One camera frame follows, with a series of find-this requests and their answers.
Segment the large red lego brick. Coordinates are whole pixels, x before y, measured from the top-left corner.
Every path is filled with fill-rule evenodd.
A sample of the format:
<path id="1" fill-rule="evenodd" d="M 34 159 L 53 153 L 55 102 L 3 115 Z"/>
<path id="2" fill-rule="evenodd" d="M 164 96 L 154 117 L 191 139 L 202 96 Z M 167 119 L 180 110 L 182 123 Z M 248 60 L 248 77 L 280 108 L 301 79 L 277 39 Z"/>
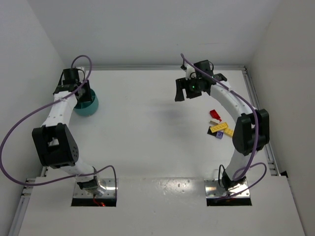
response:
<path id="1" fill-rule="evenodd" d="M 221 117 L 219 116 L 219 114 L 217 113 L 216 110 L 211 110 L 211 111 L 209 112 L 209 114 L 210 114 L 210 116 L 211 116 L 212 118 L 214 118 L 214 119 L 221 118 Z"/>

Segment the tan lego brick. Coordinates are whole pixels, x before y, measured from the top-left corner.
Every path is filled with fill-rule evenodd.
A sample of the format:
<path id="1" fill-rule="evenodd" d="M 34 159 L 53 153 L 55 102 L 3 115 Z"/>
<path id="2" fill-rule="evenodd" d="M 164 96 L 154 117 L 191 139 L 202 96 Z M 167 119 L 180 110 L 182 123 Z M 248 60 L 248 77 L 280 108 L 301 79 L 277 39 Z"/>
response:
<path id="1" fill-rule="evenodd" d="M 214 124 L 214 125 L 216 125 L 216 124 L 219 124 L 220 122 L 219 121 L 217 121 L 217 120 L 214 120 L 214 119 L 212 119 L 212 120 L 210 120 L 210 122 L 209 122 L 210 124 Z"/>

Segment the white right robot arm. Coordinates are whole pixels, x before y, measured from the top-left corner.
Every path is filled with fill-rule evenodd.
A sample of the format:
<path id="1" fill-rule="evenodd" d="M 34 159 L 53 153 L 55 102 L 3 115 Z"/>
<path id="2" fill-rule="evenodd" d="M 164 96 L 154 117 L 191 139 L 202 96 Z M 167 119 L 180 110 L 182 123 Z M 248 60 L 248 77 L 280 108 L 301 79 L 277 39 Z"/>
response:
<path id="1" fill-rule="evenodd" d="M 214 74 L 214 66 L 208 60 L 192 64 L 185 59 L 181 69 L 186 75 L 175 81 L 176 102 L 207 93 L 217 100 L 235 121 L 232 136 L 234 153 L 219 178 L 219 184 L 228 190 L 244 182 L 256 152 L 269 143 L 269 114 L 265 109 L 256 109 L 234 91 L 223 74 Z"/>

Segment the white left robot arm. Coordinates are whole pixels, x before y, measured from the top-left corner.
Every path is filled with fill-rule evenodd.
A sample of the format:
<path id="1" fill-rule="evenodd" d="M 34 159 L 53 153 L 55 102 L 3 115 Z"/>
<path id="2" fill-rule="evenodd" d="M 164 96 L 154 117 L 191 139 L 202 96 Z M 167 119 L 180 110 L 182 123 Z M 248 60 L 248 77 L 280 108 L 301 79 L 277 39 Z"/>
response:
<path id="1" fill-rule="evenodd" d="M 93 196 L 102 196 L 106 183 L 96 168 L 79 157 L 79 147 L 68 126 L 73 112 L 88 117 L 98 110 L 98 98 L 85 79 L 83 68 L 64 69 L 54 91 L 55 104 L 44 123 L 32 131 L 41 164 L 74 175 L 79 188 Z"/>

